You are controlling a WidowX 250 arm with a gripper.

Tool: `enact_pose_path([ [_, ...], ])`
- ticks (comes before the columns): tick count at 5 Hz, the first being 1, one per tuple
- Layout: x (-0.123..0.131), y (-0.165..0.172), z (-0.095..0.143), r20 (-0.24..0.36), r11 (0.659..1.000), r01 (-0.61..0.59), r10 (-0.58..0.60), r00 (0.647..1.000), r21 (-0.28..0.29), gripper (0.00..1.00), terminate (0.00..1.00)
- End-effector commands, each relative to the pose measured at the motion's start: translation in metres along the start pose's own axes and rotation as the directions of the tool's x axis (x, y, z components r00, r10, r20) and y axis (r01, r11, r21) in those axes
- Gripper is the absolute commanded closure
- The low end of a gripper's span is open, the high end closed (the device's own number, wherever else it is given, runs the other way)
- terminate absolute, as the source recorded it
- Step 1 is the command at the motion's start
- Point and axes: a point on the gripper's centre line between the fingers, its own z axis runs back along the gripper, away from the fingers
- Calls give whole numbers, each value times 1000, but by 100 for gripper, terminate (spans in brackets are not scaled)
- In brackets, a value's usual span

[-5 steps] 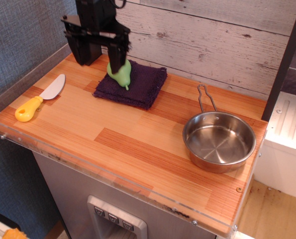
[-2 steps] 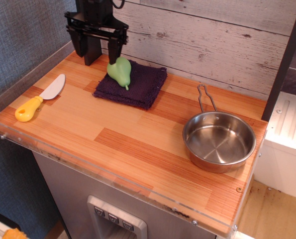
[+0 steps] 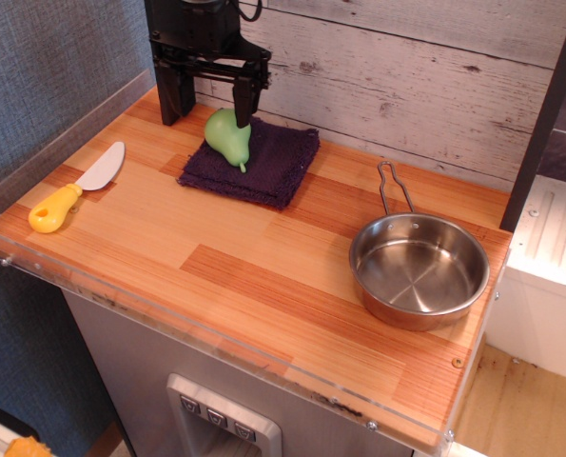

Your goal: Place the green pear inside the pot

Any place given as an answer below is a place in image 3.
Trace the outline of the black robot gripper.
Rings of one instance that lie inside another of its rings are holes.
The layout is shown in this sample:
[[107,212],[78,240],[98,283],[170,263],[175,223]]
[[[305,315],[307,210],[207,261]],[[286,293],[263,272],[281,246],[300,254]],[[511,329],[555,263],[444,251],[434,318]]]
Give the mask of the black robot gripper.
[[188,57],[182,63],[187,75],[233,82],[236,123],[249,125],[257,111],[262,89],[270,83],[271,52],[247,41],[241,24],[257,21],[263,6],[249,14],[239,4],[181,4]]

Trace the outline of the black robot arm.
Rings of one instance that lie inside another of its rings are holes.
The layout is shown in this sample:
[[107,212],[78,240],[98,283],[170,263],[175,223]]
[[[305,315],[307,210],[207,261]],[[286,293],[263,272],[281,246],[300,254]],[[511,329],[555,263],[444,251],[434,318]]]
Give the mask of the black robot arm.
[[173,125],[196,104],[197,78],[233,85],[238,128],[246,127],[269,87],[271,52],[247,41],[237,1],[146,1],[146,20],[163,123]]

